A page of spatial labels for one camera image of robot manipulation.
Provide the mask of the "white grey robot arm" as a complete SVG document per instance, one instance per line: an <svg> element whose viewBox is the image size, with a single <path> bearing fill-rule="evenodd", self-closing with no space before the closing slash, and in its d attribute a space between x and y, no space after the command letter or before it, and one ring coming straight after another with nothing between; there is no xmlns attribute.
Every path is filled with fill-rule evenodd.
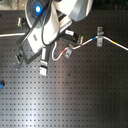
<svg viewBox="0 0 128 128"><path fill-rule="evenodd" d="M49 56L57 61L63 53L84 45L83 37L68 30L72 21L86 18L93 0L27 0L25 23L29 30L17 41L15 67L31 63L38 56L40 74L47 75Z"/></svg>

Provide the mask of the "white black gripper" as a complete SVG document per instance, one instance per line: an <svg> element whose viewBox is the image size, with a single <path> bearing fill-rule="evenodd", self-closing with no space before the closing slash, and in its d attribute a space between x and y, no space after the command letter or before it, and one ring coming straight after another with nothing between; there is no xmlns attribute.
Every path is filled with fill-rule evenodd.
<svg viewBox="0 0 128 128"><path fill-rule="evenodd" d="M47 49L44 48L46 45L49 45L61 32L62 24L61 22L54 17L50 17L46 23L39 21L36 27L28 35L27 41L34 52L34 55L26 59L27 63L31 63L36 57L39 56L42 50L41 59L40 59L40 74L43 76L47 75L48 70L48 57ZM16 69L19 69L25 60L25 55L22 50L19 50L15 55L14 66Z"/></svg>

